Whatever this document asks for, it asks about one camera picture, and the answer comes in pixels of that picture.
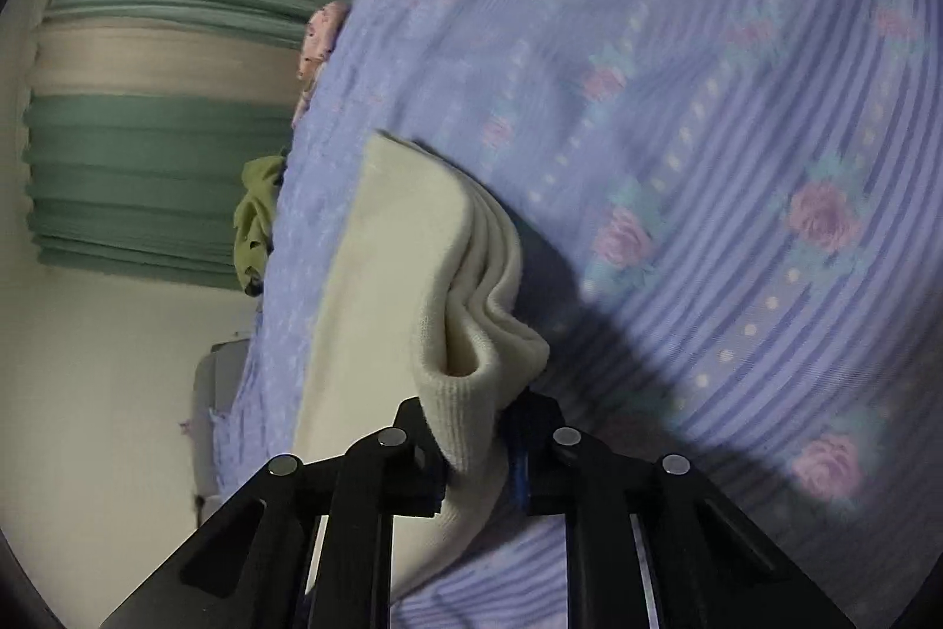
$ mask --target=screw head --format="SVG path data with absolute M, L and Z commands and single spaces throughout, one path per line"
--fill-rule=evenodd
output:
M 398 445 L 403 445 L 403 443 L 407 441 L 407 434 L 399 427 L 387 427 L 376 436 L 376 439 L 379 440 L 382 446 L 395 448 Z
M 301 464 L 297 458 L 289 453 L 282 453 L 280 456 L 275 456 L 272 461 L 269 462 L 269 474 L 275 475 L 275 477 L 288 477 L 289 474 L 293 474 L 295 469 L 298 469 L 298 465 Z
M 558 429 L 553 430 L 553 442 L 558 445 L 570 446 L 577 445 L 580 440 L 583 439 L 583 436 L 580 434 L 579 430 L 574 430 L 572 427 L 559 427 Z
M 661 466 L 668 474 L 687 474 L 691 469 L 690 461 L 680 453 L 669 453 L 661 460 Z

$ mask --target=textile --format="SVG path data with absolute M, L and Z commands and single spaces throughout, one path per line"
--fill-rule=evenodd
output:
M 621 453 L 690 456 L 886 629 L 943 551 L 941 5 L 355 0 L 216 430 L 227 492 L 291 445 L 360 152 L 390 131 L 515 220 L 534 386 Z M 396 626 L 563 626 L 562 524 L 500 509 Z
M 301 57 L 298 61 L 298 80 L 302 83 L 301 96 L 295 105 L 294 116 L 291 117 L 291 128 L 294 128 L 301 117 L 308 112 L 311 104 L 311 95 L 318 84 L 318 78 L 334 50 L 334 43 L 341 32 L 341 25 L 350 8 L 341 1 L 331 1 L 311 15 L 308 27 L 305 28 L 305 40 L 301 46 Z

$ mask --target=pink rose pattern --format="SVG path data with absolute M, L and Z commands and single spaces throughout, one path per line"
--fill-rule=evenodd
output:
M 792 196 L 786 224 L 828 253 L 849 246 L 861 232 L 848 196 L 828 181 L 807 183 Z
M 583 93 L 588 100 L 608 100 L 624 88 L 625 75 L 615 67 L 597 67 L 583 79 Z
M 724 38 L 732 46 L 751 48 L 770 43 L 776 34 L 776 23 L 772 19 L 758 18 L 734 25 L 724 34 Z
M 652 254 L 652 238 L 635 214 L 617 206 L 608 224 L 596 235 L 593 252 L 616 269 L 630 268 Z
M 822 502 L 849 499 L 864 479 L 857 445 L 846 434 L 813 440 L 793 460 L 792 472 L 804 490 Z
M 514 136 L 514 129 L 506 118 L 492 117 L 482 131 L 482 142 L 492 150 L 503 147 Z
M 915 41 L 921 37 L 916 22 L 891 6 L 879 7 L 874 12 L 874 27 L 879 34 L 901 41 Z

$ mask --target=cream knit sock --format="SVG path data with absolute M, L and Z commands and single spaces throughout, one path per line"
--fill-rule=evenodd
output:
M 484 188 L 414 145 L 369 140 L 319 310 L 294 453 L 341 455 L 420 397 L 451 474 L 440 515 L 395 521 L 394 599 L 461 555 L 505 482 L 497 417 L 548 354 L 510 313 L 521 267 L 514 226 Z

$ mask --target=white wall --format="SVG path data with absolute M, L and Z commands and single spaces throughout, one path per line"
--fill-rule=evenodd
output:
M 18 156 L 34 0 L 0 15 L 0 527 L 69 629 L 97 627 L 193 530 L 192 375 L 251 326 L 235 292 L 44 268 Z

